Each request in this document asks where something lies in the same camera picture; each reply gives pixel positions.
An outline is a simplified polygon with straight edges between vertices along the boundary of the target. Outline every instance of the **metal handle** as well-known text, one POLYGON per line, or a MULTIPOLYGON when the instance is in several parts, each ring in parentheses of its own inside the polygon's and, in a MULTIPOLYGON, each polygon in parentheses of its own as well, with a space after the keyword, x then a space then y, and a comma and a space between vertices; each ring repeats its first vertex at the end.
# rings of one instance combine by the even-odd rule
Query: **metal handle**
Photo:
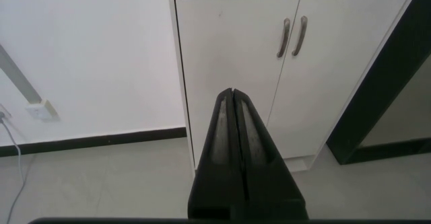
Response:
POLYGON ((290 31, 290 20, 289 18, 284 19, 284 27, 283 27, 283 37, 281 38, 280 49, 277 52, 277 58, 281 58, 286 50, 286 46, 288 44, 289 39, 289 31, 290 31))
POLYGON ((299 50, 301 50, 302 42, 304 42, 305 31, 307 31, 307 22, 308 22, 307 17, 302 16, 301 17, 301 29, 300 29, 300 33, 299 33, 299 39, 298 39, 298 42, 296 43, 296 48, 292 52, 292 55, 294 55, 294 56, 298 55, 299 50))

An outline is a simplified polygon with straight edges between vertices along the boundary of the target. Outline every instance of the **white cable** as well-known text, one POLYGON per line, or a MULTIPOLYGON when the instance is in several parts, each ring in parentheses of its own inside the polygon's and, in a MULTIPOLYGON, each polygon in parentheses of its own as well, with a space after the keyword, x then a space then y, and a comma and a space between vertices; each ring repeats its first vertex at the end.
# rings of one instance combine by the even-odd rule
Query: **white cable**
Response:
POLYGON ((24 189, 24 186, 26 185, 26 178, 24 178, 24 175, 22 174, 22 168, 21 168, 21 149, 20 147, 18 147, 18 144, 16 144, 15 139, 13 139, 13 136, 11 134, 11 131, 8 129, 7 125, 3 122, 3 119, 0 118, 0 123, 5 127, 7 134, 9 135, 10 139, 12 140, 12 143, 15 145, 16 149, 18 150, 18 168, 20 169, 20 176, 21 176, 21 181, 22 181, 22 186, 20 191, 18 192, 18 194, 15 197, 15 200, 13 200, 13 203, 11 205, 11 209, 9 211, 9 214, 7 214, 7 220, 6 220, 6 224, 9 224, 10 220, 11 220, 11 216, 12 216, 12 211, 13 208, 15 206, 16 200, 18 199, 18 197, 20 197, 20 194, 22 192, 22 190, 24 189))

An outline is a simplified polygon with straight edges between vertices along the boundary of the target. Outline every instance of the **white cabinet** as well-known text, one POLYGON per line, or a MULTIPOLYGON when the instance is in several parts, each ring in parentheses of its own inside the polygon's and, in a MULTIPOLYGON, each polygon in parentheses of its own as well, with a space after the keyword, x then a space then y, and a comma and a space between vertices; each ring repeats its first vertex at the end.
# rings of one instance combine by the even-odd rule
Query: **white cabinet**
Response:
POLYGON ((281 156, 317 154, 404 2, 300 0, 267 125, 281 156))
POLYGON ((234 87, 267 122, 284 57, 277 51, 299 0, 178 0, 184 83, 195 162, 217 95, 234 87))
POLYGON ((233 87, 291 171, 309 168, 409 1, 171 0, 194 167, 216 97, 233 87))

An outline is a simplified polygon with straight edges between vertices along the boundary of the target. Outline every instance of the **floor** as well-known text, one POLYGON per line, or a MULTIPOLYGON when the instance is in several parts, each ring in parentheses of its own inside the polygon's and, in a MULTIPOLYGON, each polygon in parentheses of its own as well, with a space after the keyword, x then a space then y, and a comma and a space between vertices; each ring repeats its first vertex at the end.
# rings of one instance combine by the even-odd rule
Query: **floor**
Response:
MULTIPOLYGON (((186 139, 23 157, 27 185, 11 223, 38 217, 187 218, 186 139)), ((311 219, 431 219, 431 154, 340 166, 324 148, 293 173, 311 219)), ((20 187, 17 158, 0 158, 0 223, 20 187)))

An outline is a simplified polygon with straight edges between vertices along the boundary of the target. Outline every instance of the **wall socket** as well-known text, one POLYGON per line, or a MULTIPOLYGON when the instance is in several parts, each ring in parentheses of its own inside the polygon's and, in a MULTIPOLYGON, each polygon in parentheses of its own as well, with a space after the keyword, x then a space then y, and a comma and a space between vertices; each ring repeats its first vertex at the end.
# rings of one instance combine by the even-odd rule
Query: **wall socket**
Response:
POLYGON ((11 114, 6 110, 6 108, 4 108, 2 104, 0 104, 0 112, 5 113, 6 119, 9 119, 12 117, 11 114))
POLYGON ((26 110, 33 116, 33 118, 39 120, 50 120, 57 115, 57 112, 48 100, 43 100, 39 104, 29 104, 26 107, 26 110))

